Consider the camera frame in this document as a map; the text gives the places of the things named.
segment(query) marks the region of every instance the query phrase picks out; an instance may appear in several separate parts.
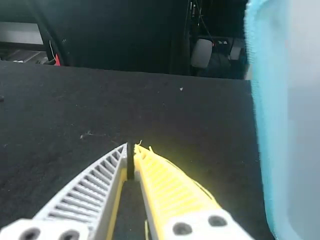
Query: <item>light blue towel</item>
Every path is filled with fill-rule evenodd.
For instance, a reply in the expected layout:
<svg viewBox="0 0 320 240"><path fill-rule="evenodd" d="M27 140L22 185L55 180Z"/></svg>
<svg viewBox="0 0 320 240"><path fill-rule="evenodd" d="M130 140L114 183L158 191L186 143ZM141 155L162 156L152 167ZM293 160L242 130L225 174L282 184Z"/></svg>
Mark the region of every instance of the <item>light blue towel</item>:
<svg viewBox="0 0 320 240"><path fill-rule="evenodd" d="M252 65L251 89L256 117L267 222L277 238L277 215L283 214L281 179L287 138L286 1L249 0L245 37Z"/></svg>

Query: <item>black chair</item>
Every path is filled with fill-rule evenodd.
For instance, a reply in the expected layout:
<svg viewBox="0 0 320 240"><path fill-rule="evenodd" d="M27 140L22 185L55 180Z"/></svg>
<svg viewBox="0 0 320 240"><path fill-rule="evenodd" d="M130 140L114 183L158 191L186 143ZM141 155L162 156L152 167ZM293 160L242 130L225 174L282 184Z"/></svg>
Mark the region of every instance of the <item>black chair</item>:
<svg viewBox="0 0 320 240"><path fill-rule="evenodd" d="M188 74L190 0L26 0L61 65Z"/></svg>

